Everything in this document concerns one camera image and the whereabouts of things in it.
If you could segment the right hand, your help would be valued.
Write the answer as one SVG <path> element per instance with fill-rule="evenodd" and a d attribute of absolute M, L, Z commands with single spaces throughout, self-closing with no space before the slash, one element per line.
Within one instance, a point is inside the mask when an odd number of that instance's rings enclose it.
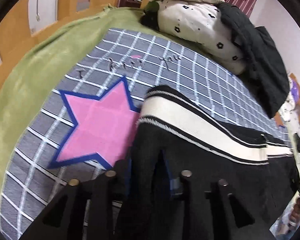
<path fill-rule="evenodd" d="M 289 217 L 289 230 L 295 230 L 300 223 L 300 197 L 296 200 Z"/>

